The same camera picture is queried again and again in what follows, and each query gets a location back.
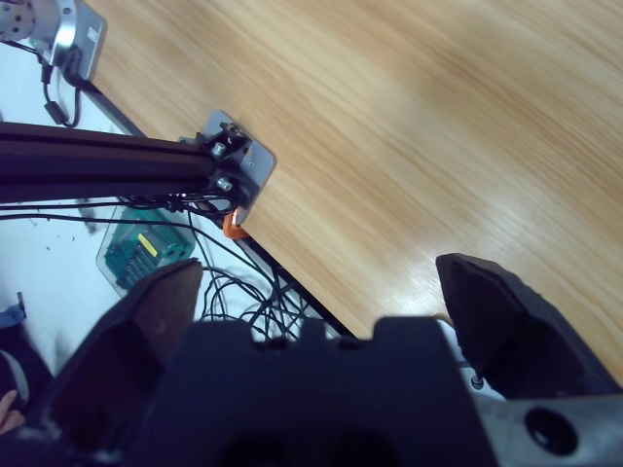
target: screw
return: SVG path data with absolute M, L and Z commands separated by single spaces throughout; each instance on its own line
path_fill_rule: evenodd
M 474 375 L 473 377 L 471 377 L 470 382 L 471 382 L 471 387 L 473 387 L 477 391 L 480 391 L 485 385 L 485 382 L 483 381 L 483 379 L 479 377 L 478 375 Z
M 234 185 L 230 182 L 230 179 L 227 177 L 221 177 L 216 181 L 216 186 L 223 190 L 224 192 L 230 192 Z
M 212 156 L 217 159 L 221 159 L 225 155 L 226 149 L 227 148 L 223 143 L 214 143 L 214 146 L 212 147 Z

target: hand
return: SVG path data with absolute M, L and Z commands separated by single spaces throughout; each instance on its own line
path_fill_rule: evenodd
M 2 400 L 0 400 L 0 435 L 22 426 L 26 421 L 19 411 L 10 411 L 11 404 L 18 396 L 17 391 L 7 392 Z

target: metal mounting bracket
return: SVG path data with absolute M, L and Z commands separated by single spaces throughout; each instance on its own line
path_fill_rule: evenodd
M 248 139 L 243 151 L 231 155 L 230 161 L 234 162 L 246 177 L 256 186 L 250 200 L 238 210 L 236 223 L 239 225 L 246 219 L 257 197 L 262 193 L 266 182 L 275 170 L 276 159 L 264 145 L 248 134 L 239 124 L 222 110 L 217 110 L 210 116 L 207 125 L 202 131 L 202 136 L 209 140 L 223 130 L 222 125 L 234 124 Z

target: orange clip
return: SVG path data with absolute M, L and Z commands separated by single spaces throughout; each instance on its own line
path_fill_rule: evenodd
M 242 240 L 249 236 L 249 234 L 237 224 L 238 210 L 239 207 L 225 216 L 223 220 L 223 234 L 231 240 Z

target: wood grain surface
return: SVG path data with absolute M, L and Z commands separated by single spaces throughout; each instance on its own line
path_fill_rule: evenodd
M 224 109 L 278 166 L 245 227 L 359 336 L 516 272 L 623 382 L 623 1 L 91 0 L 149 136 Z

